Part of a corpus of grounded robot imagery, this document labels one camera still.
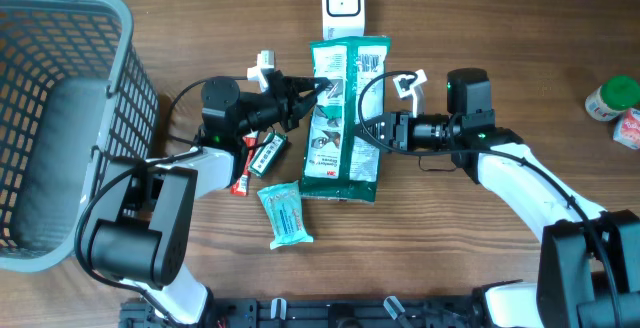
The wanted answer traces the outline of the green white small box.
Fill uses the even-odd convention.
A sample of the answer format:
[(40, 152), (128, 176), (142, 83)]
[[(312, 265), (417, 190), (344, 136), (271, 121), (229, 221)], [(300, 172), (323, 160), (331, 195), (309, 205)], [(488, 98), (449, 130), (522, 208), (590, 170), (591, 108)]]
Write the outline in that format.
[(249, 163), (248, 171), (258, 177), (269, 172), (280, 153), (286, 148), (288, 137), (279, 132), (270, 132), (256, 150)]

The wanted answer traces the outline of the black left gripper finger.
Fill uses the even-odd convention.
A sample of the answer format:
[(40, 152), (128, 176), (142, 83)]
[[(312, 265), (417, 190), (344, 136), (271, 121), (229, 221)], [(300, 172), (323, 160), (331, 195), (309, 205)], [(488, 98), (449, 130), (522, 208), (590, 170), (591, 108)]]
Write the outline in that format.
[(294, 90), (297, 93), (323, 92), (332, 87), (332, 82), (326, 77), (295, 77)]
[(297, 95), (294, 98), (294, 120), (298, 123), (304, 118), (317, 103), (318, 92), (311, 92), (307, 95)]

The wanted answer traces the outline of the small red packet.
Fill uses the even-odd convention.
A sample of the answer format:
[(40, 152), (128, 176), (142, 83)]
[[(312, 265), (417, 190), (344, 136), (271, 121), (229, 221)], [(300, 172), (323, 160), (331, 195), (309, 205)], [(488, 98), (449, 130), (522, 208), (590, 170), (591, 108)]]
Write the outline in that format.
[[(250, 148), (251, 146), (257, 143), (259, 137), (258, 132), (252, 132), (243, 137), (244, 142)], [(249, 177), (250, 172), (248, 170), (249, 164), (254, 156), (255, 152), (253, 149), (249, 149), (248, 156), (244, 165), (244, 169), (240, 178), (231, 186), (230, 193), (234, 196), (247, 196), (248, 195), (248, 186), (249, 186)]]

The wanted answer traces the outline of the light green wet wipes pack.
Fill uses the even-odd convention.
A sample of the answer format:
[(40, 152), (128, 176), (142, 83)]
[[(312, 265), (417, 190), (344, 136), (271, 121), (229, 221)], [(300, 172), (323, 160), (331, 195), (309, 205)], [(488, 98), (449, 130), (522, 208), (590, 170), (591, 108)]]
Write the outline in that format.
[(302, 199), (297, 181), (263, 188), (257, 195), (273, 230), (271, 250), (314, 242), (304, 225)]

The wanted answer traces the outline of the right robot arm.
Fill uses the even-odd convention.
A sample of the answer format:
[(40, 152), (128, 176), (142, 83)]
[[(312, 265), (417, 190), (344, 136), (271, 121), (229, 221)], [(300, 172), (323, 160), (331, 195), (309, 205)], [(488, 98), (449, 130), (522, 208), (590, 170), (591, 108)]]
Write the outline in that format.
[(537, 280), (477, 288), (467, 327), (636, 327), (639, 218), (611, 212), (563, 183), (523, 139), (496, 124), (488, 74), (447, 75), (447, 112), (424, 111), (423, 71), (371, 79), (356, 100), (357, 137), (383, 152), (450, 157), (504, 201), (541, 244)]

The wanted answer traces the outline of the green 3M gloves bag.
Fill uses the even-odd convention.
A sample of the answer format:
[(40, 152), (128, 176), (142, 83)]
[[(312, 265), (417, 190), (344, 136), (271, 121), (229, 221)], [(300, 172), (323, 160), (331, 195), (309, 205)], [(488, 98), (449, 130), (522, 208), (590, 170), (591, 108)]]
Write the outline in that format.
[(357, 109), (365, 118), (382, 113), (382, 80), (391, 39), (344, 37), (310, 44), (313, 73), (332, 87), (322, 92), (310, 118), (300, 192), (307, 199), (373, 203), (378, 187), (380, 150), (355, 136)]

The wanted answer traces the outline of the green lid jar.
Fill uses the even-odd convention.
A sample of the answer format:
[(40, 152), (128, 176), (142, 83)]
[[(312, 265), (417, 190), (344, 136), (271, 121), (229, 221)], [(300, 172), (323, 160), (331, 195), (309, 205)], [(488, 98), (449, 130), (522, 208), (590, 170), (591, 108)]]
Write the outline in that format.
[(585, 100), (586, 112), (595, 120), (608, 122), (639, 103), (639, 83), (629, 76), (609, 79)]

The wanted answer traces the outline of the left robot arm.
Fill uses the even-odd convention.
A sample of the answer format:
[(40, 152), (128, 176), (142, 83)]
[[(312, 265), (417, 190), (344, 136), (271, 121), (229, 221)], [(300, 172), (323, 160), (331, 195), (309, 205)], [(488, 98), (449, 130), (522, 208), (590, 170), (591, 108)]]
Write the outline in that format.
[(105, 285), (133, 291), (156, 327), (218, 327), (210, 288), (184, 258), (196, 199), (241, 177), (252, 146), (246, 135), (280, 125), (298, 127), (331, 88), (327, 78), (262, 76), (265, 91), (243, 92), (239, 78), (199, 80), (202, 119), (189, 150), (165, 158), (117, 157), (105, 183), (88, 202), (74, 237), (80, 267)]

